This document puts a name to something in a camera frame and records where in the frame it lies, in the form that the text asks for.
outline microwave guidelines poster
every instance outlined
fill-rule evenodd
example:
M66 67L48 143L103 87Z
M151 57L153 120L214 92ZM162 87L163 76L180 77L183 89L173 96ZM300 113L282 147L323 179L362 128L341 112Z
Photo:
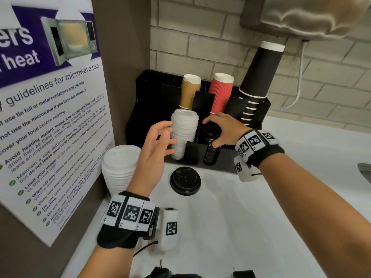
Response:
M0 29L0 202L51 246L114 147L99 42L92 13L9 9L19 26Z

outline left hand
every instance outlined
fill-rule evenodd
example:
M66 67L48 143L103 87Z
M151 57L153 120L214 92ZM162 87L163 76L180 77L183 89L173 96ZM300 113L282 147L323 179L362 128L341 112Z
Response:
M170 139L172 121L162 121L151 126L139 156L134 176L126 189L129 192L148 197L164 173L164 157L175 152L167 149L175 144L176 139Z

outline black cord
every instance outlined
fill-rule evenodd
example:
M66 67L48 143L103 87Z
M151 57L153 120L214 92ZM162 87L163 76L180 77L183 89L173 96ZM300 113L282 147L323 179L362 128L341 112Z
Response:
M143 251L145 248L147 248L147 247L149 247L149 246L151 246L151 245L155 245L155 244L158 244L158 241L153 241L152 243L149 243L148 245L144 246L143 248L141 248L138 252L136 252L136 253L134 254L134 257L135 257L138 253L140 253L141 251Z

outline brick wall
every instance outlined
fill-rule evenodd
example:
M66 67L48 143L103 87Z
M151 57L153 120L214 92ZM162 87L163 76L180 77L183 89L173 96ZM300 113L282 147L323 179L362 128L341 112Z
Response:
M240 27L244 1L152 0L151 69L207 80L223 72L241 84L262 40L285 42ZM273 106L294 99L299 49L288 40L268 93ZM344 39L307 44L299 101L269 115L371 133L371 10Z

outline right hand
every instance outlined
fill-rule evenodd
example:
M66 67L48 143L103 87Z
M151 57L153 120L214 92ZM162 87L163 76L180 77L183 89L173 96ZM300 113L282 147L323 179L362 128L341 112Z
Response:
M251 130L251 128L237 121L229 114L224 114L222 112L218 112L206 117L202 121L202 124L206 124L209 121L218 124L221 128L220 137L214 140L212 143L214 148L225 144L235 145L245 132Z

